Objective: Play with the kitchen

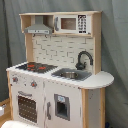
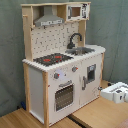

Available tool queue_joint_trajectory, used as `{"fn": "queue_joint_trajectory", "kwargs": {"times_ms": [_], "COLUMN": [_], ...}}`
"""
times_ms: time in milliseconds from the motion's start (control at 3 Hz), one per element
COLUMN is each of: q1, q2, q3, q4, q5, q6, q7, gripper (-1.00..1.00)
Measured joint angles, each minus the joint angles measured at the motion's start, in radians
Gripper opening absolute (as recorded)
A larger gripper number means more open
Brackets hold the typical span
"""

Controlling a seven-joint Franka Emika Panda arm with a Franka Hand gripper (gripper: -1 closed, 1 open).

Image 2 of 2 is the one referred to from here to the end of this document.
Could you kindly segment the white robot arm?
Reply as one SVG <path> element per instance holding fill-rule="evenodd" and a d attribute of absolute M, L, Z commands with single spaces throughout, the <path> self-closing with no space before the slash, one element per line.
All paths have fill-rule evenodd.
<path fill-rule="evenodd" d="M 128 85 L 122 82 L 115 83 L 102 89 L 100 95 L 115 103 L 128 103 Z"/>

